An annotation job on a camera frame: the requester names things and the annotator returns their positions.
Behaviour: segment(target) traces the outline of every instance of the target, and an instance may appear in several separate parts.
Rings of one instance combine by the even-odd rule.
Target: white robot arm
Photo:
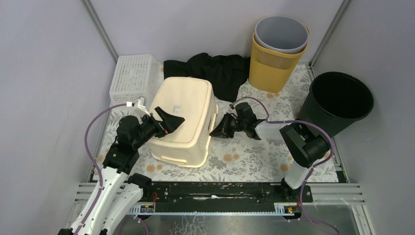
[[[162,121],[155,120],[152,114],[144,115],[141,124],[135,116],[120,120],[115,141],[103,162],[102,182],[96,184],[70,228],[61,229],[58,235],[111,235],[131,206],[150,193],[150,178],[137,173],[128,178],[139,158],[138,149],[153,136],[160,138],[172,133],[184,122],[184,118],[170,115],[160,107],[155,111]],[[123,192],[113,201],[127,178]]]
[[[235,106],[237,115],[227,113],[219,125],[211,132],[211,136],[233,138],[235,131],[244,131],[249,138],[255,140],[284,140],[293,156],[294,162],[281,184],[291,189],[298,189],[314,163],[321,161],[330,150],[330,140],[319,130],[298,121],[291,124],[282,121],[257,119],[248,103]]]

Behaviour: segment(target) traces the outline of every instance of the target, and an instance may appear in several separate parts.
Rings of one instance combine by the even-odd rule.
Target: wire
[[[328,223],[326,223],[324,221],[310,219],[310,217],[308,217],[308,214],[304,211],[304,206],[303,206],[303,202],[302,202],[302,193],[304,191],[305,184],[307,183],[307,179],[310,178],[311,174],[313,173],[314,168],[320,166],[321,164],[326,163],[327,161],[329,161],[333,157],[333,152],[334,152],[333,151],[333,149],[334,149],[334,142],[333,142],[333,140],[327,134],[327,132],[325,132],[322,128],[320,128],[319,126],[314,125],[314,124],[312,124],[310,122],[307,122],[307,121],[301,121],[301,120],[286,120],[286,121],[268,121],[268,123],[271,123],[271,124],[272,123],[275,123],[275,124],[283,124],[283,123],[300,123],[300,124],[304,124],[304,125],[311,126],[311,127],[315,128],[315,129],[317,129],[319,132],[321,132],[328,139],[329,144],[330,144],[330,149],[331,149],[330,150],[330,155],[325,160],[323,160],[323,161],[321,161],[321,162],[316,163],[315,165],[313,165],[311,167],[311,169],[309,170],[307,176],[305,177],[305,179],[304,179],[304,181],[303,181],[303,183],[301,185],[301,190],[300,190],[300,205],[301,205],[301,208],[302,208],[302,213],[305,215],[305,217],[307,218],[307,220],[310,221],[310,223],[312,225],[314,225],[314,227],[316,227],[318,230],[320,230],[321,232],[323,232],[323,233],[325,233],[327,235],[339,235],[340,234],[340,231],[336,227],[334,227],[333,225],[328,224]],[[314,223],[315,221],[319,221],[319,223],[327,224],[329,227],[331,227],[332,229],[334,229],[337,233],[333,234],[333,233],[327,232],[326,230],[324,230],[324,229],[320,228],[319,226],[317,226]]]
[[[121,231],[122,231],[122,228],[124,228],[124,226],[125,226],[125,223],[127,222],[127,219],[126,219],[126,217],[124,217],[123,219],[122,219],[122,224],[120,224],[120,226],[119,226],[119,229],[118,229],[118,232],[117,232],[117,235],[121,235],[122,233],[121,233]]]
[[[155,202],[156,202],[156,200],[157,200],[157,193],[156,192],[153,192],[153,211],[154,211],[154,204],[155,204]]]
[[[142,223],[144,225],[145,231],[147,233],[147,235],[150,235],[150,231],[148,230],[148,226],[147,224],[144,222],[144,220],[142,220],[140,217],[135,216],[134,219],[137,218],[139,223]]]
[[[261,101],[259,101],[259,99],[257,99],[257,98],[250,97],[250,96],[245,96],[245,97],[237,99],[234,103],[230,104],[229,106],[231,106],[232,109],[234,109],[235,104],[238,103],[239,101],[243,100],[243,99],[253,99],[256,102],[258,102],[264,108],[265,112],[267,113],[267,118],[265,120],[268,121],[268,119],[270,118],[270,114],[269,114],[267,108],[265,108],[265,105]]]
[[[259,195],[264,195],[264,197],[266,197],[266,196],[275,196],[275,194],[273,194],[273,193],[267,193],[267,192],[262,192]]]
[[[310,178],[311,174],[313,173],[314,168],[316,168],[319,165],[322,165],[322,164],[326,163],[327,161],[329,161],[333,157],[333,150],[334,150],[335,147],[334,147],[334,142],[331,139],[331,137],[321,127],[319,127],[319,126],[317,126],[315,124],[312,124],[310,122],[307,122],[307,121],[302,121],[302,120],[269,121],[269,116],[270,115],[269,115],[268,110],[265,107],[265,105],[262,104],[262,102],[259,101],[258,99],[253,98],[253,97],[250,97],[250,96],[246,96],[246,97],[242,97],[240,99],[237,99],[234,103],[231,104],[231,107],[233,107],[233,105],[235,105],[235,103],[237,103],[237,102],[239,102],[239,101],[241,101],[243,99],[246,99],[246,98],[247,99],[253,99],[253,100],[255,100],[256,102],[258,102],[264,108],[265,112],[267,113],[267,119],[266,119],[267,123],[271,123],[271,124],[285,124],[285,123],[300,123],[300,124],[304,124],[304,125],[311,126],[311,127],[315,128],[315,129],[317,129],[320,133],[322,133],[328,139],[329,144],[330,144],[330,149],[331,149],[330,150],[330,155],[325,160],[323,160],[323,161],[321,161],[321,162],[316,163],[315,165],[313,165],[311,167],[311,169],[309,170],[308,174],[306,175],[306,177],[305,177],[305,179],[304,179],[304,181],[303,181],[303,183],[301,185],[301,190],[300,190],[300,205],[301,205],[302,213],[307,218],[306,220],[308,220],[314,227],[316,227],[318,230],[320,230],[321,232],[323,232],[324,234],[327,234],[327,235],[340,235],[340,231],[336,227],[334,227],[333,225],[331,225],[331,224],[329,224],[329,223],[327,223],[325,221],[321,221],[321,220],[317,220],[317,219],[311,219],[310,217],[308,217],[308,214],[304,210],[303,201],[302,201],[302,193],[304,191],[305,184],[307,183],[307,179]],[[325,224],[325,225],[331,227],[332,229],[334,229],[337,233],[336,234],[329,233],[326,230],[324,230],[324,229],[320,228],[319,226],[317,226],[315,223]]]
[[[97,201],[98,201],[98,199],[99,199],[99,197],[100,197],[100,195],[101,195],[101,192],[102,192],[102,181],[103,181],[103,179],[102,179],[102,173],[101,173],[101,169],[99,169],[98,164],[96,163],[95,159],[92,157],[92,154],[91,154],[91,152],[90,152],[90,150],[89,150],[89,148],[88,148],[88,133],[89,133],[90,128],[91,128],[91,126],[93,125],[93,123],[94,123],[94,122],[95,122],[95,121],[96,121],[96,120],[97,120],[100,116],[102,116],[104,113],[106,113],[106,112],[110,111],[110,110],[111,110],[111,109],[113,109],[113,108],[116,108],[116,107],[121,107],[121,106],[125,106],[125,105],[126,105],[126,104],[117,104],[117,105],[111,106],[111,107],[107,108],[106,110],[102,111],[102,112],[101,112],[101,113],[99,113],[96,117],[94,117],[94,118],[92,119],[92,121],[90,122],[90,124],[89,124],[89,125],[88,125],[88,127],[87,127],[87,130],[85,131],[85,137],[84,137],[85,149],[86,149],[86,151],[87,151],[88,157],[90,158],[90,160],[91,160],[91,162],[92,162],[93,166],[95,167],[96,171],[98,171],[98,177],[99,177],[99,180],[98,180],[98,183],[99,183],[99,189],[98,189],[98,193],[96,194],[96,197],[95,197],[95,199],[93,200],[93,202],[92,202],[92,204],[91,204],[90,208],[89,208],[89,209],[88,209],[88,211],[85,213],[84,218],[81,220],[81,225],[79,225],[79,226],[78,226],[78,228],[75,230],[75,232],[73,233],[73,235],[78,235],[79,230],[81,230],[82,225],[85,223],[85,221],[87,221],[88,216],[91,214],[91,212],[92,212],[93,208],[95,207],[95,205],[96,205],[96,203],[97,203]]]

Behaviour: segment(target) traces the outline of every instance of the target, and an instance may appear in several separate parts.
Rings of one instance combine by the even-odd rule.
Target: black bucket
[[[345,73],[325,72],[311,83],[297,119],[311,122],[333,137],[372,109],[373,95],[363,82]]]

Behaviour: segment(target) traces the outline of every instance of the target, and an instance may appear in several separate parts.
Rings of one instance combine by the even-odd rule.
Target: floral mat
[[[252,87],[246,82],[239,89],[238,98],[252,96],[267,107],[270,120],[294,119],[298,114],[310,86],[305,65],[297,65],[284,89],[279,93],[268,93]],[[265,118],[263,108],[251,100],[248,102],[257,118]],[[216,99],[219,107],[216,125],[229,110],[229,102]],[[126,107],[111,112],[103,143],[97,158],[99,166],[116,136],[119,120],[126,115],[135,115]],[[140,173],[153,181],[231,181],[231,182],[280,182],[290,169],[293,158],[283,140],[252,140],[245,133],[236,132],[233,139],[212,138],[206,163],[200,168],[186,168],[167,164],[151,156],[150,148],[144,145],[139,150],[140,158],[131,174]],[[92,181],[98,179],[96,169],[91,173]],[[333,161],[317,167],[309,182],[338,182]]]

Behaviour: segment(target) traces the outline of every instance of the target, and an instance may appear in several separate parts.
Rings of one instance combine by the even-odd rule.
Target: metal panel
[[[310,66],[314,67],[317,60],[319,59],[322,51],[324,50],[325,46],[327,45],[328,41],[330,40],[331,36],[333,35],[334,31],[336,30],[339,22],[342,20],[345,12],[347,11],[348,7],[352,3],[353,0],[343,0],[342,5],[340,6],[339,10],[336,13],[333,21],[331,22],[327,32],[325,33],[322,42],[320,43],[319,47],[317,48],[316,53],[314,54],[313,58],[311,59]]]
[[[311,218],[323,220],[336,226],[342,234],[359,234],[358,227],[349,206],[304,206]],[[151,234],[226,234],[226,235],[274,235],[274,234],[306,234],[321,235],[311,223],[302,220],[283,219],[280,216],[258,215],[153,215],[145,220]],[[126,216],[115,234],[146,234],[142,222],[138,223],[132,216]]]
[[[365,208],[366,205],[351,206],[359,233],[363,235],[374,235],[373,225]]]
[[[308,184],[311,187],[314,202],[312,204],[324,205],[344,205],[346,204],[364,204],[361,189],[358,184],[337,184],[337,183],[313,183]],[[95,187],[95,183],[81,183],[76,195],[76,201],[88,200]]]
[[[12,156],[0,167],[10,179],[0,183],[1,233],[56,234],[70,192],[86,179],[83,133],[108,107],[115,63],[80,1],[9,0],[0,8],[0,94],[13,100],[0,108],[2,154]],[[92,151],[101,122],[90,130]]]
[[[120,55],[151,53],[159,61],[187,61],[200,52],[248,56],[255,24],[286,15],[309,26],[301,60],[310,62],[342,0],[91,2]]]
[[[91,21],[93,22],[93,25],[96,28],[96,31],[98,32],[99,36],[102,39],[102,42],[104,43],[105,47],[107,48],[108,52],[114,59],[114,62],[116,63],[118,60],[118,53],[114,48],[113,43],[111,42],[110,38],[108,37],[107,32],[105,31],[104,26],[102,25],[101,21],[99,20],[98,15],[95,12],[94,7],[92,6],[91,1],[89,0],[81,0],[83,6],[85,7],[85,10],[87,11],[88,15],[90,16]]]
[[[354,1],[314,66],[351,74],[374,96],[371,114],[336,137],[380,234],[415,230],[415,203],[406,203],[415,192],[414,9],[415,1]]]
[[[347,179],[347,182],[350,182],[349,175],[347,173],[347,169],[344,165],[344,161],[343,161],[343,158],[342,158],[342,153],[340,151],[340,148],[338,147],[339,145],[337,144],[337,142],[338,142],[337,137],[334,136],[333,141],[334,141],[334,144],[336,146],[336,148],[334,149],[334,155],[335,155],[336,162],[338,162],[341,169],[343,170],[343,174],[345,175],[345,177]]]

